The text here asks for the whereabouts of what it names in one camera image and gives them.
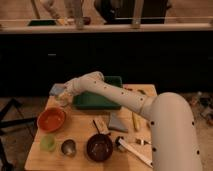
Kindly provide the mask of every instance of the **wooden table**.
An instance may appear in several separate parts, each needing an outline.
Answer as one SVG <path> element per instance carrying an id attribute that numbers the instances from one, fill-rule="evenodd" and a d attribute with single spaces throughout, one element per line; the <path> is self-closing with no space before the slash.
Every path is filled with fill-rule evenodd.
<path id="1" fill-rule="evenodd" d="M 142 89 L 146 92 L 148 96 L 156 96 L 156 90 L 154 85 L 150 84 L 128 84 L 125 87 L 137 91 Z M 59 106 L 54 97 L 50 96 L 46 105 L 48 107 Z M 86 154 L 86 143 L 87 140 L 94 134 L 97 130 L 93 124 L 93 118 L 97 115 L 102 115 L 104 120 L 108 122 L 109 112 L 106 110 L 76 110 L 72 105 L 68 105 L 64 108 L 66 112 L 66 121 L 64 125 L 56 132 L 54 132 L 56 140 L 56 150 L 54 152 L 46 152 L 40 150 L 40 140 L 45 135 L 41 130 L 38 129 L 35 136 L 34 142 L 30 149 L 25 169 L 26 170 L 58 170 L 58 171 L 135 171 L 152 170 L 137 157 L 135 157 L 130 152 L 122 153 L 114 148 L 112 156 L 103 163 L 96 163 L 88 158 Z M 146 120 L 140 117 L 141 121 L 141 131 L 135 132 L 132 122 L 132 112 L 124 107 L 121 110 L 116 111 L 118 117 L 126 125 L 129 133 L 120 133 L 118 131 L 111 131 L 111 139 L 114 142 L 118 135 L 125 136 L 129 140 L 134 137 L 144 138 L 150 140 L 150 130 L 147 127 Z M 67 157 L 60 151 L 61 144 L 66 139 L 73 139 L 76 141 L 77 153 L 75 157 Z M 136 148 L 140 153 L 144 154 L 151 159 L 151 146 L 140 146 L 136 143 L 131 143 L 131 145 Z"/>

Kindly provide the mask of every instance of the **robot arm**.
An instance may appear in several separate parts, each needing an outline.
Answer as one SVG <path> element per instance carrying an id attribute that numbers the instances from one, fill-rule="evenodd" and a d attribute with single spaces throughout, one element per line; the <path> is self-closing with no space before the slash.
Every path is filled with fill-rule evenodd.
<path id="1" fill-rule="evenodd" d="M 97 93 L 147 119 L 155 171 L 202 171 L 193 114 L 178 94 L 163 93 L 153 99 L 104 83 L 100 72 L 74 78 L 65 85 L 72 95 Z"/>

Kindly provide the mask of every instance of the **person's legs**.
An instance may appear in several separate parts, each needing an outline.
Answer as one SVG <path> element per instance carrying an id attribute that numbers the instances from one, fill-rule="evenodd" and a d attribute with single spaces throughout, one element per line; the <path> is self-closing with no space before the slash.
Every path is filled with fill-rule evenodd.
<path id="1" fill-rule="evenodd" d="M 107 23 L 113 23 L 115 20 L 115 12 L 112 8 L 110 0 L 95 0 L 95 9 L 106 20 Z"/>

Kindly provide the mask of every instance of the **green tray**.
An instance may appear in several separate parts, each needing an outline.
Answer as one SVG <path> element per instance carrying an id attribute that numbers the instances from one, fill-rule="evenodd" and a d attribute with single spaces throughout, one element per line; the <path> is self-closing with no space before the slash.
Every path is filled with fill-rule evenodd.
<path id="1" fill-rule="evenodd" d="M 104 80 L 106 83 L 122 87 L 122 79 L 120 76 L 105 76 Z M 77 109 L 113 109 L 118 110 L 121 108 L 121 105 L 108 100 L 107 98 L 91 93 L 84 92 L 80 95 L 77 95 L 73 98 L 73 105 Z"/>

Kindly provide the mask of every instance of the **tripod stand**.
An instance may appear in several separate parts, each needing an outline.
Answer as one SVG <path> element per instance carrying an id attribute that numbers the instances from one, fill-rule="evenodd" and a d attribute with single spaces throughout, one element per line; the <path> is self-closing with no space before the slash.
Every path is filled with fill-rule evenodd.
<path id="1" fill-rule="evenodd" d="M 6 106 L 0 111 L 0 129 L 1 128 L 7 128 L 15 125 L 20 125 L 28 122 L 34 122 L 36 118 L 28 118 L 28 119 L 18 119 L 18 120 L 12 120 L 12 121 L 2 121 L 4 116 L 7 114 L 9 109 L 14 106 L 16 109 L 18 109 L 21 106 L 21 103 L 19 103 L 15 99 L 11 99 Z M 4 131 L 0 130 L 0 135 L 5 134 Z M 0 138 L 0 158 L 2 161 L 2 168 L 1 171 L 12 171 L 14 170 L 14 166 L 7 161 L 7 157 L 4 151 L 4 147 Z"/>

